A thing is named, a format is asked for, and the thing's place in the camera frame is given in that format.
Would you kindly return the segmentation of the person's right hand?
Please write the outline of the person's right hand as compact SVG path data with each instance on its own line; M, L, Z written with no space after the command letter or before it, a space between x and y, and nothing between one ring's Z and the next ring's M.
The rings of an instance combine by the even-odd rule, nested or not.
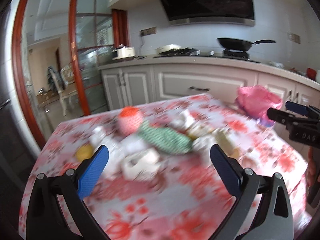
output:
M319 176L317 176L316 163L313 159L313 148L309 148L308 151L308 169L306 174L307 186L312 186L315 181L319 181Z

